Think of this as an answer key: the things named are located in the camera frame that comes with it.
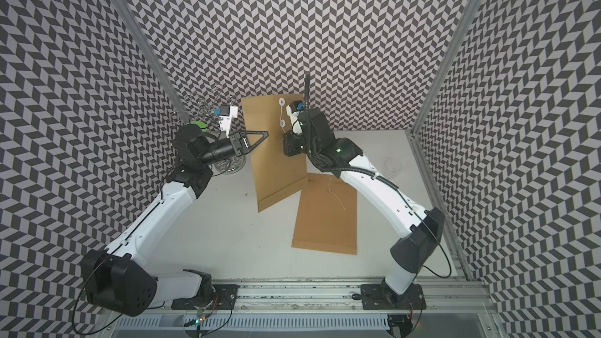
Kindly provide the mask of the brown kraft file bag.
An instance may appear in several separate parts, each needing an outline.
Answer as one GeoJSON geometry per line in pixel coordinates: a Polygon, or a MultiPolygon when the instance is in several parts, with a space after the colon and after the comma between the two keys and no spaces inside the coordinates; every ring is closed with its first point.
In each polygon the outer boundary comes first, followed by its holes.
{"type": "Polygon", "coordinates": [[[302,189],[292,247],[356,255],[357,191],[333,175],[308,176],[302,189]]]}

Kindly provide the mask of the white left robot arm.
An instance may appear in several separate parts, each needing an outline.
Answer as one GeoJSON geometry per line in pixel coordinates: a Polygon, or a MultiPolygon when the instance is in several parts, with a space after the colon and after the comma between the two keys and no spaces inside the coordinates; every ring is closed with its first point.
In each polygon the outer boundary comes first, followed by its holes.
{"type": "Polygon", "coordinates": [[[87,302],[130,317],[169,300],[197,308],[213,303],[211,275],[191,269],[153,275],[146,265],[161,238],[208,187],[212,165],[258,147],[248,142],[249,135],[238,131],[218,139],[197,124],[183,125],[176,132],[175,165],[158,196],[117,239],[82,258],[82,292],[87,302]]]}

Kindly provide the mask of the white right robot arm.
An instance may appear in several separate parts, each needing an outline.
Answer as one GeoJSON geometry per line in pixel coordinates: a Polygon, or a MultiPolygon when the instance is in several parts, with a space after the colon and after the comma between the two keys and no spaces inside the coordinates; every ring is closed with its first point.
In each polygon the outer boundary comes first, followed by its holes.
{"type": "Polygon", "coordinates": [[[426,260],[440,247],[445,217],[427,209],[381,175],[363,150],[348,138],[338,138],[320,110],[294,101],[286,107],[291,130],[283,140],[286,156],[305,154],[322,173],[330,173],[360,192],[399,236],[390,252],[394,261],[383,280],[389,295],[402,297],[413,285],[426,260]]]}

